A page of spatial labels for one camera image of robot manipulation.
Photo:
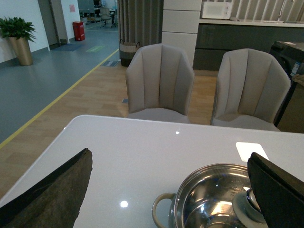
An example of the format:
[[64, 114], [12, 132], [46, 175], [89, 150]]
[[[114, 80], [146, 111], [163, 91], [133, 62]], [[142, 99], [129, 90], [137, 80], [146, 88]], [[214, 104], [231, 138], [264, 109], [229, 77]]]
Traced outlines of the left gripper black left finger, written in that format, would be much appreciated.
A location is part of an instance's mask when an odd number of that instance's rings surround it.
[[72, 228], [93, 165], [87, 148], [0, 208], [2, 228]]

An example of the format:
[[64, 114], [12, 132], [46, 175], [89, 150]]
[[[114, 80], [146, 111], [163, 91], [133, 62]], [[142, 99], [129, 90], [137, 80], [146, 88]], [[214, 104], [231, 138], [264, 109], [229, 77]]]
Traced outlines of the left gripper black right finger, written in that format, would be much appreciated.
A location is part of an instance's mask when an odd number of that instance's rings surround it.
[[251, 187], [270, 228], [304, 226], [304, 182], [253, 152], [247, 161]]

